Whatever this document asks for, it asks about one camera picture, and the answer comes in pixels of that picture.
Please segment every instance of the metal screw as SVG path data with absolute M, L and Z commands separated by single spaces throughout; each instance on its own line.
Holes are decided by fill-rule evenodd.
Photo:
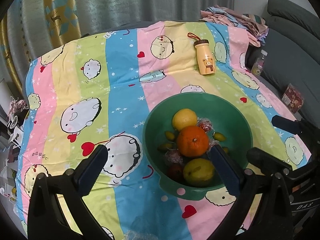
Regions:
M 74 172 L 74 169 L 67 169 L 67 170 L 65 171 L 65 174 L 68 175 L 68 176 L 70 176 L 70 175 L 73 174 L 73 172 Z
M 277 179 L 281 179 L 282 178 L 282 175 L 279 172 L 276 172 L 275 176 L 276 176 Z
M 39 173 L 38 176 L 37 176 L 37 178 L 38 178 L 38 179 L 42 179 L 43 176 L 44 176 L 44 173 Z
M 250 176 L 250 175 L 253 174 L 253 171 L 250 170 L 250 169 L 245 169 L 245 170 L 244 170 L 244 173 Z
M 292 203 L 294 201 L 294 197 L 292 195 L 289 195 L 289 201 Z
M 290 171 L 289 171 L 289 169 L 288 169 L 288 168 L 284 168 L 284 169 L 283 169 L 283 174 L 284 174 L 284 175 L 288 175 L 288 174 L 289 174 L 289 172 L 290 172 Z

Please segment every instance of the pink dot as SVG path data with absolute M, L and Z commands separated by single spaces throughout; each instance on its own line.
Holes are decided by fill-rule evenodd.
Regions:
M 186 190 L 183 187 L 177 189 L 177 194 L 182 196 L 186 193 Z

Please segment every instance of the colorful cartoon tablecloth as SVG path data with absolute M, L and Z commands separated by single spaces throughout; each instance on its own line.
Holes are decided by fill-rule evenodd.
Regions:
M 188 32 L 209 41 L 215 74 L 199 74 Z M 113 239 L 122 240 L 128 230 L 161 240 L 207 239 L 235 198 L 225 187 L 200 201 L 167 194 L 141 145 L 149 112 L 178 93 L 197 91 L 228 100 L 247 119 L 255 147 L 294 169 L 305 165 L 310 152 L 299 137 L 270 123 L 276 114 L 294 117 L 246 71 L 247 48 L 243 29 L 158 22 L 72 41 L 34 60 L 26 79 L 31 111 L 24 124 L 16 179 L 24 226 L 36 175 L 62 174 L 104 144 L 108 161 L 83 199 Z M 71 228 L 79 232 L 64 199 L 59 200 Z M 249 227 L 258 202 L 256 197 L 239 232 Z

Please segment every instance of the green plastic basin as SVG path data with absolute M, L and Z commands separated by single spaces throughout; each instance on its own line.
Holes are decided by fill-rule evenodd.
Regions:
M 168 166 L 164 153 L 157 147 L 168 140 L 165 131 L 174 131 L 172 118 L 180 109 L 193 110 L 198 118 L 206 117 L 214 130 L 227 138 L 221 146 L 229 148 L 230 157 L 243 169 L 248 165 L 247 151 L 252 147 L 252 134 L 244 116 L 228 101 L 212 94 L 189 92 L 169 97 L 159 103 L 149 114 L 143 128 L 143 150 L 152 167 L 160 175 L 160 187 L 167 193 L 188 200 L 201 200 L 208 191 L 223 187 L 217 172 L 209 187 L 199 188 L 183 185 L 166 176 Z

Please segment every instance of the blue stripe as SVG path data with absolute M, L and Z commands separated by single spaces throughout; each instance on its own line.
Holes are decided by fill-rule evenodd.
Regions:
M 270 125 L 271 124 L 271 119 L 275 116 L 275 115 L 279 115 L 279 113 L 273 108 L 266 108 L 261 106 L 261 103 L 257 100 L 256 95 L 260 94 L 259 90 L 253 90 L 250 88 L 247 88 L 243 85 L 241 85 L 231 74 L 233 71 L 233 68 L 230 66 L 230 46 L 229 46 L 229 33 L 228 33 L 228 27 L 224 26 L 224 25 L 219 25 L 219 24 L 214 24 L 214 23 L 206 23 L 207 27 L 209 28 L 209 30 L 211 31 L 211 33 L 214 35 L 216 35 L 216 37 L 214 38 L 215 42 L 222 42 L 223 44 L 225 44 L 226 48 L 227 48 L 227 62 L 225 64 L 221 63 L 221 62 L 217 62 L 217 66 L 219 67 L 219 69 L 221 71 L 223 71 L 224 73 L 226 73 L 232 80 L 233 82 L 235 82 L 235 84 L 237 84 L 239 87 L 241 87 L 244 91 L 244 93 L 247 95 L 247 97 L 249 97 L 256 105 L 260 106 L 260 108 L 262 109 L 262 111 L 264 112 L 264 114 L 266 115 L 266 117 L 268 118 Z M 274 129 L 276 130 L 276 132 L 278 133 L 278 135 L 281 135 L 281 140 L 283 141 L 283 143 L 285 142 L 285 140 L 289 137 L 293 137 L 293 134 L 288 133 L 286 131 L 283 131 L 279 128 L 274 127 Z M 303 154 L 303 160 L 297 165 L 297 167 L 302 167 L 305 164 L 307 164 L 307 158 L 305 156 L 305 154 Z
M 149 109 L 138 77 L 137 30 L 123 35 L 126 33 L 126 30 L 118 31 L 106 40 L 110 82 L 109 136 L 125 131 L 142 142 L 141 123 L 146 120 Z M 154 173 L 150 178 L 142 179 L 151 173 L 149 164 L 143 154 L 140 165 L 114 188 L 122 231 L 153 234 L 159 240 L 191 240 L 178 199 L 159 187 L 159 175 Z M 161 200 L 164 195 L 168 196 L 165 202 Z
M 30 95 L 31 93 L 34 93 L 33 89 L 33 84 L 32 84 L 32 78 L 33 78 L 33 72 L 38 63 L 38 59 L 35 59 L 34 61 L 31 62 L 29 72 L 27 74 L 26 78 L 26 92 L 27 95 Z M 17 185 L 17 208 L 18 208 L 18 213 L 19 213 L 19 218 L 20 220 L 23 220 L 26 222 L 23 212 L 22 212 L 22 195 L 21 195 L 21 170 L 22 170 L 22 162 L 23 162 L 23 154 L 25 153 L 27 149 L 27 145 L 29 142 L 29 136 L 31 131 L 33 130 L 33 119 L 31 117 L 36 116 L 36 111 L 35 110 L 30 110 L 30 114 L 27 120 L 24 122 L 24 133 L 23 133 L 23 139 L 22 139 L 22 145 L 21 145 L 21 150 L 18 156 L 18 173 L 16 177 L 16 185 Z

